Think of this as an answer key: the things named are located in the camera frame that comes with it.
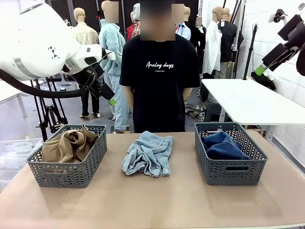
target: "light blue jeans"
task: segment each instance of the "light blue jeans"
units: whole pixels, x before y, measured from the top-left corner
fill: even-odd
[[[115,116],[116,120],[114,123],[114,129],[116,130],[126,130],[128,116],[129,116],[129,106],[124,93],[123,86],[120,85],[120,76],[106,74],[105,78],[109,77],[111,82],[112,90],[115,93],[114,99],[116,100]]]
[[[126,175],[140,171],[151,177],[168,176],[171,173],[168,158],[172,146],[173,137],[159,137],[145,131],[129,147],[122,169]]]

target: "beige garment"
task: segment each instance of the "beige garment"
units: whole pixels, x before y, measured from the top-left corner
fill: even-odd
[[[43,162],[79,163],[93,147],[98,135],[86,127],[83,130],[68,130],[54,137],[42,146]]]
[[[80,44],[99,43],[99,35],[97,32],[84,22],[80,22],[76,27],[73,27],[72,33]]]

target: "blue denim garment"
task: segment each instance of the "blue denim garment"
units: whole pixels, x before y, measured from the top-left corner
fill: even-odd
[[[226,132],[201,138],[208,157],[212,160],[252,160],[244,154],[239,142],[236,142]]]
[[[140,171],[151,177],[168,176],[171,173],[168,158],[172,146],[173,137],[159,137],[145,131],[129,147],[122,169],[126,175]]]

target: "short sleeve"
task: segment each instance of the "short sleeve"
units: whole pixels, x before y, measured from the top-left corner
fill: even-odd
[[[134,87],[132,71],[132,52],[128,51],[128,43],[123,48],[120,85]]]
[[[184,74],[183,88],[200,87],[200,76],[196,50],[192,44],[189,45]]]

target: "white shirt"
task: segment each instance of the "white shirt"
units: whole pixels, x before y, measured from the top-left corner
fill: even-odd
[[[220,71],[220,46],[222,36],[216,22],[211,21],[206,29],[205,35],[203,73],[212,74],[213,70]]]
[[[178,25],[178,29],[177,29],[176,33],[178,35],[184,37],[188,41],[191,39],[191,30],[189,27],[186,26],[185,23],[180,23]]]
[[[76,27],[73,27],[72,33],[80,44],[99,43],[99,35],[97,32],[84,22],[80,22]]]

